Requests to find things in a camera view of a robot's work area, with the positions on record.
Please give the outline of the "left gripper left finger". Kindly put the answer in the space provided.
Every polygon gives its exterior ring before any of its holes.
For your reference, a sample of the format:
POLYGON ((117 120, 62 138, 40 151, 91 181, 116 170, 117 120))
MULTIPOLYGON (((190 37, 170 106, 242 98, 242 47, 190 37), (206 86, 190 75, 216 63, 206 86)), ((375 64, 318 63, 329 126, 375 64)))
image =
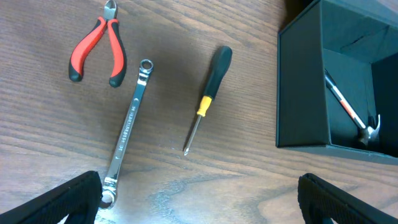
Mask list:
POLYGON ((1 214, 1 223, 91 224, 102 198, 99 174, 90 170, 1 214))

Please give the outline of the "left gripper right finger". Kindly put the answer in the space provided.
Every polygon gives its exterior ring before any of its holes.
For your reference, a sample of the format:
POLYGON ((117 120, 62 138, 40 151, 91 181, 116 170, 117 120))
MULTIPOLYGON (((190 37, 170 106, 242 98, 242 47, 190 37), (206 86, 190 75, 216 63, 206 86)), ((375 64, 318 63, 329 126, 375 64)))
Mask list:
POLYGON ((298 203, 306 224, 397 224, 397 218, 311 173, 299 177, 298 203))

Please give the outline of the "small claw hammer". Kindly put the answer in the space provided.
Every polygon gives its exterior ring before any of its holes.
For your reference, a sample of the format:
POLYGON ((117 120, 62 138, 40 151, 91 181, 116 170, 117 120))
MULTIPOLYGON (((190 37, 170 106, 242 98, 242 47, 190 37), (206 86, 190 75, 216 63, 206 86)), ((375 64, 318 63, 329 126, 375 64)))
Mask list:
POLYGON ((324 70, 325 85, 331 91, 336 100, 340 103, 353 123, 358 128, 358 142, 361 147, 367 148, 370 143, 376 142, 381 127, 381 115, 377 115, 377 126, 373 128, 372 124, 365 125, 363 120, 359 117, 357 112, 353 109, 348 100, 344 97, 340 89, 337 87, 336 82, 330 75, 327 69, 324 70))

